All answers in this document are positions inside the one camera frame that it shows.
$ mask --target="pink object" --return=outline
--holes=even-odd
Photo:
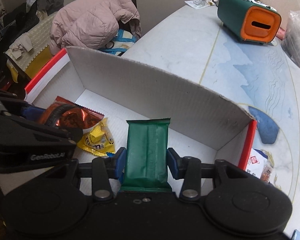
[[[58,11],[50,28],[50,52],[67,46],[100,49],[119,30],[118,21],[129,22],[141,38],[140,15],[131,0],[76,0]]]
[[[284,39],[284,35],[286,34],[286,31],[283,28],[279,28],[276,36],[280,39],[283,40]]]

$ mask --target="clear plastic bag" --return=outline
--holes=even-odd
[[[287,31],[281,44],[283,50],[300,68],[300,11],[291,11]]]

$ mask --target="red logo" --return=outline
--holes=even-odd
[[[250,161],[252,164],[260,163],[255,156],[250,156]]]

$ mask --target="black slot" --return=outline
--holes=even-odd
[[[266,29],[266,30],[270,30],[270,28],[271,28],[270,25],[263,24],[263,23],[256,22],[256,21],[253,21],[253,22],[251,23],[251,25],[252,25],[252,26],[255,26],[255,27],[258,27],[258,28]]]

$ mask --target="cardboard box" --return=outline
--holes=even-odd
[[[256,129],[250,114],[205,87],[92,49],[61,50],[32,79],[26,93],[26,101],[39,107],[47,108],[61,96],[103,113],[116,150],[126,147],[126,120],[170,117],[168,147],[180,156],[203,163],[225,159],[245,169]],[[95,158],[80,149],[74,157],[81,163]],[[168,182],[178,195],[183,181],[175,181],[169,171]],[[83,180],[80,189],[91,194],[90,181]]]

